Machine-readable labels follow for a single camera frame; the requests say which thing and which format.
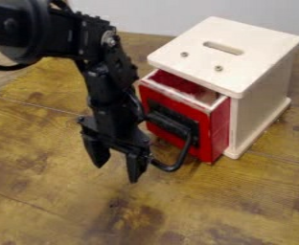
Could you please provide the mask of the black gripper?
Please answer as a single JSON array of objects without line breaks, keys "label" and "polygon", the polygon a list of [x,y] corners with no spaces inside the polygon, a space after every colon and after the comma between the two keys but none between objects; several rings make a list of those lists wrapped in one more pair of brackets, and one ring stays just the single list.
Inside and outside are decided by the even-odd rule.
[{"label": "black gripper", "polygon": [[138,182],[148,167],[148,137],[139,129],[143,108],[135,94],[136,66],[124,52],[116,32],[100,39],[99,59],[83,71],[88,106],[94,114],[79,120],[87,153],[98,168],[107,163],[115,149],[127,154],[130,182]]}]

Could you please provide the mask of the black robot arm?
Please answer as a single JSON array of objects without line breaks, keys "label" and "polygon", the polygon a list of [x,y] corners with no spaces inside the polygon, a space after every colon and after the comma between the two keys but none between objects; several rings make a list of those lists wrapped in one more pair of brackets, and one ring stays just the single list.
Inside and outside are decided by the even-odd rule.
[{"label": "black robot arm", "polygon": [[142,104],[135,94],[136,66],[116,28],[100,17],[75,12],[63,0],[0,0],[0,52],[13,71],[44,57],[75,62],[84,77],[92,115],[78,118],[88,155],[96,167],[112,149],[127,158],[130,181],[147,170],[150,139],[139,129]]}]

